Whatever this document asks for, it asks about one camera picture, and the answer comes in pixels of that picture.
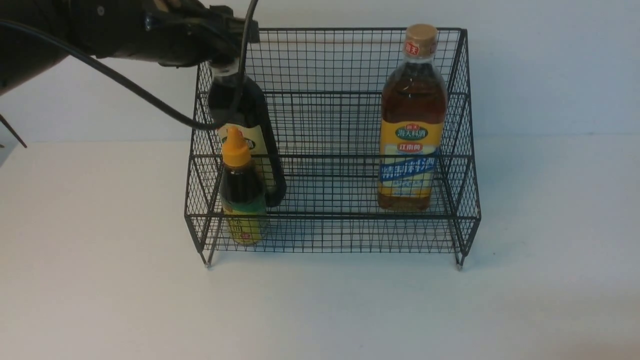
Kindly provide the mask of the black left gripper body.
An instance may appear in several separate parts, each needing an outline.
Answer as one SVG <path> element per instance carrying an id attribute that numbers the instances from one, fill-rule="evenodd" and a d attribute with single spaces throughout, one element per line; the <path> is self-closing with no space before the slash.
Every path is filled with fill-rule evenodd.
<path id="1" fill-rule="evenodd" d="M 244 40 L 260 41 L 256 20 L 198 0 L 95 0 L 93 16 L 93 52 L 99 59 L 166 68 L 207 61 L 228 65 L 240 57 Z"/>

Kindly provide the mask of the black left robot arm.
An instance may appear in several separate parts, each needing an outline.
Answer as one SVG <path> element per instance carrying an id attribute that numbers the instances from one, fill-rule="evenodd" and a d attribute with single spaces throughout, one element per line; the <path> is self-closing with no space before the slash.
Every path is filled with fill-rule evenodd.
<path id="1" fill-rule="evenodd" d="M 3 0 L 0 15 L 2 94 L 69 56 L 226 66 L 260 41 L 257 21 L 199 0 Z"/>

